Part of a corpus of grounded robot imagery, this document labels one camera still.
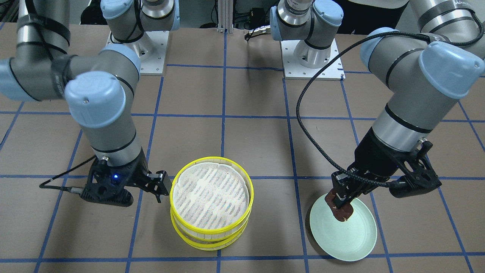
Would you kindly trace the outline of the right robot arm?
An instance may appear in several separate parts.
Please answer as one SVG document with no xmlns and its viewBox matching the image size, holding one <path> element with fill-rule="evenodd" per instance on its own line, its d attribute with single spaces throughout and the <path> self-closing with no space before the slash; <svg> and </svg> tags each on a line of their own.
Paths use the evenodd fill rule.
<svg viewBox="0 0 485 273">
<path fill-rule="evenodd" d="M 1 60 L 1 93 L 23 102 L 65 100 L 94 155 L 82 188 L 40 184 L 78 194 L 83 200 L 131 206 L 127 187 L 169 195 L 166 171 L 149 171 L 131 107 L 141 76 L 141 51 L 153 52 L 149 31 L 180 27 L 177 0 L 102 0 L 102 15 L 114 41 L 95 56 L 68 54 L 68 0 L 21 0 L 17 55 Z"/>
</svg>

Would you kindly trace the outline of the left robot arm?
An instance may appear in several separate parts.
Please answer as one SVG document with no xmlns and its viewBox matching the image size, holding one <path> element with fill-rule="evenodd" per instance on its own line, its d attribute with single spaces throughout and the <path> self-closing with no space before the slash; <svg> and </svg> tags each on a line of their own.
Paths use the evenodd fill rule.
<svg viewBox="0 0 485 273">
<path fill-rule="evenodd" d="M 309 52 L 299 54 L 306 67 L 318 71 L 296 104 L 297 121 L 309 140 L 337 171 L 325 201 L 341 219 L 352 214 L 350 203 L 383 187 L 397 198 L 426 194 L 441 186 L 426 155 L 427 136 L 484 73 L 484 24 L 466 0 L 412 0 L 420 33 L 391 28 L 374 30 L 359 42 L 363 64 L 393 96 L 343 169 L 305 128 L 300 114 L 305 92 L 337 58 L 329 48 L 343 19 L 332 0 L 281 0 L 271 8 L 274 40 L 300 40 Z"/>
</svg>

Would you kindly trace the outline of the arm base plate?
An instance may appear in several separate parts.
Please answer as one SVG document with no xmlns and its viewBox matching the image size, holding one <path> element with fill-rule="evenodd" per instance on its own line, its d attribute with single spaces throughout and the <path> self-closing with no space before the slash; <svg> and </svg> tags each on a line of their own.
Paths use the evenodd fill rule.
<svg viewBox="0 0 485 273">
<path fill-rule="evenodd" d="M 142 75 L 163 76 L 165 70 L 165 59 L 169 43 L 169 31 L 146 31 L 143 33 L 135 32 L 131 38 L 126 36 L 117 39 L 112 33 L 109 34 L 106 47 L 114 44 L 121 44 L 130 48 L 138 54 L 140 60 L 140 72 Z"/>
<path fill-rule="evenodd" d="M 280 46 L 284 77 L 293 80 L 309 80 L 339 54 L 335 39 L 323 50 L 311 48 L 303 40 L 281 41 Z"/>
</svg>

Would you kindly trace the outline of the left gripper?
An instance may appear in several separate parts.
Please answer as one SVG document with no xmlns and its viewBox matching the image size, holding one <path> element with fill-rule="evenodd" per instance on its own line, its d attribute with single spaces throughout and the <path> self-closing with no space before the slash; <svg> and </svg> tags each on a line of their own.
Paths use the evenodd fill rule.
<svg viewBox="0 0 485 273">
<path fill-rule="evenodd" d="M 383 144 L 373 129 L 369 129 L 354 152 L 355 160 L 348 166 L 350 173 L 381 183 L 387 183 L 398 170 L 403 175 L 392 181 L 389 192 L 396 198 L 405 198 L 429 193 L 442 183 L 426 158 L 427 152 L 433 147 L 428 141 L 419 141 L 417 147 L 410 152 L 395 150 Z M 335 206 L 341 209 L 360 196 L 360 192 L 352 191 L 353 178 L 341 171 L 331 174 L 335 190 Z"/>
</svg>

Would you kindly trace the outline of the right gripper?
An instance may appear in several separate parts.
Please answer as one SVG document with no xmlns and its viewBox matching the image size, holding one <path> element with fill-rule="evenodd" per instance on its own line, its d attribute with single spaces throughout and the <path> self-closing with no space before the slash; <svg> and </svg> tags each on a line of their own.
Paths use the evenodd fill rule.
<svg viewBox="0 0 485 273">
<path fill-rule="evenodd" d="M 95 159 L 80 197 L 97 204 L 131 206 L 133 195 L 126 187 L 152 193 L 157 203 L 161 203 L 163 196 L 169 196 L 172 181 L 166 171 L 158 171 L 152 176 L 144 151 L 141 150 L 133 161 L 123 166 L 108 166 L 107 160 Z"/>
</svg>

